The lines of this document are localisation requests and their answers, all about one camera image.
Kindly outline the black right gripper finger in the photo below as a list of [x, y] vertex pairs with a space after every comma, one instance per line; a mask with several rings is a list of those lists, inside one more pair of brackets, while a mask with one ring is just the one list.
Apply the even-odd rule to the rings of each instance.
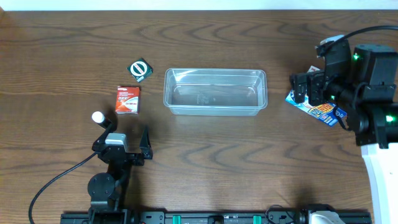
[[308, 103], [312, 106], [318, 106], [324, 103], [323, 84], [325, 82], [324, 71], [319, 70], [310, 72], [307, 77], [307, 96]]
[[295, 103], [303, 103], [307, 93], [307, 73], [297, 73], [290, 76], [290, 84], [294, 92]]

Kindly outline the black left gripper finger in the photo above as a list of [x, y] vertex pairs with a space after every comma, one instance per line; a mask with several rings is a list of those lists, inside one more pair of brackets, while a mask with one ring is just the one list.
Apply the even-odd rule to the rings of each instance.
[[104, 129], [103, 134], [100, 135], [100, 137], [96, 140], [97, 144], [104, 144], [105, 139], [107, 138], [108, 134], [115, 132], [117, 129], [117, 125], [114, 123], [98, 123], [99, 126], [101, 126]]
[[144, 156], [144, 159], [152, 159], [153, 158], [153, 150], [152, 150], [152, 146], [150, 144], [148, 127], [144, 128], [139, 148], [142, 152], [142, 155]]

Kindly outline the blue cool fever box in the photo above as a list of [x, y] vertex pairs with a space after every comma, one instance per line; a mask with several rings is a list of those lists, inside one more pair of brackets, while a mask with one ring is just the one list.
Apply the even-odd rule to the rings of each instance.
[[306, 114], [309, 114], [315, 119], [327, 124], [330, 127], [333, 127], [335, 124], [338, 123], [338, 119], [336, 116], [339, 116], [341, 119], [346, 117], [346, 112], [340, 108], [337, 109], [336, 114], [333, 113], [333, 109], [335, 107], [335, 104], [333, 103], [325, 103], [318, 106], [310, 105], [307, 95], [305, 95], [305, 100], [303, 103], [296, 103], [294, 101], [293, 90], [291, 90], [286, 96], [285, 101], [300, 109], [301, 111], [304, 111]]

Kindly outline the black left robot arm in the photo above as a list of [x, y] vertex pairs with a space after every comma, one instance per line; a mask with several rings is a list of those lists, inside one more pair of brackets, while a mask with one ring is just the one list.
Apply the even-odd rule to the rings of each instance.
[[139, 149], [141, 152], [128, 152], [127, 136], [115, 133], [115, 124], [110, 124], [104, 133], [93, 143], [92, 150], [108, 165], [106, 172], [94, 175], [88, 182], [91, 209], [95, 212], [119, 211], [124, 200], [133, 166], [143, 166], [153, 158], [149, 132], [144, 128]]

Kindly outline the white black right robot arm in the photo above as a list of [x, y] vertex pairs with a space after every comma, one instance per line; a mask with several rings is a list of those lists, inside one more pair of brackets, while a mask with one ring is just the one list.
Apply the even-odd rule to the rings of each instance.
[[354, 132], [366, 166], [375, 223], [397, 223], [397, 52], [386, 45], [324, 40], [322, 70], [291, 75], [294, 101], [333, 103], [346, 112], [340, 125]]

